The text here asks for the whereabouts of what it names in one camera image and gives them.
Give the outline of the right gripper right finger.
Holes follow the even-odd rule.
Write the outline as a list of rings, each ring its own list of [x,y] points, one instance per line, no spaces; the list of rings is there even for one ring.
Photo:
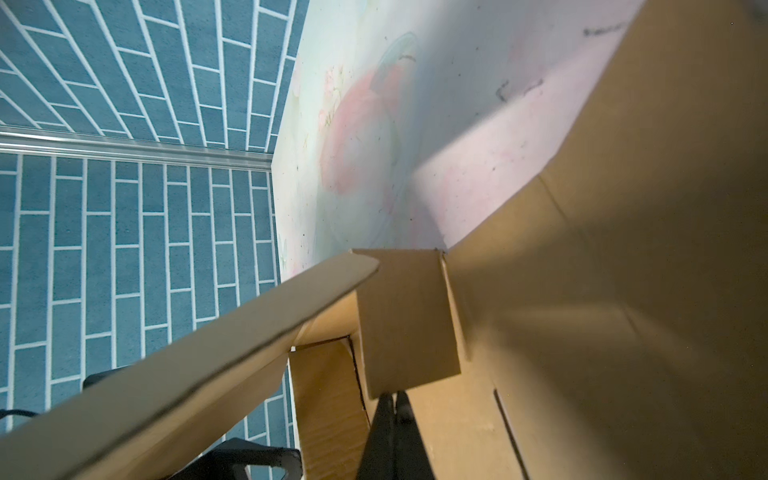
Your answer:
[[[435,475],[405,391],[398,391],[394,420],[394,474],[398,480],[434,480]]]

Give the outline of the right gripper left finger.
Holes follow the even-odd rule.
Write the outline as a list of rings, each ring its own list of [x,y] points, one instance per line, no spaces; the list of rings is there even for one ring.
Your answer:
[[[390,393],[378,401],[368,439],[357,471],[357,480],[395,478],[395,407]]]

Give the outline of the brown cardboard paper box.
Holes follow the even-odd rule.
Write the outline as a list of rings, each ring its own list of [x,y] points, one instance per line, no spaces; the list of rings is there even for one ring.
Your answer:
[[[1,441],[161,479],[274,393],[351,478],[383,394],[439,479],[767,475],[767,5],[314,1],[282,282]]]

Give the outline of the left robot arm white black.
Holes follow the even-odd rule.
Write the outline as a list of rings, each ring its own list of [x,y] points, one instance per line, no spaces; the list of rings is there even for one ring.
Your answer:
[[[297,449],[233,438],[218,444],[171,479],[250,479],[250,467],[282,469],[282,479],[299,479],[303,470]]]

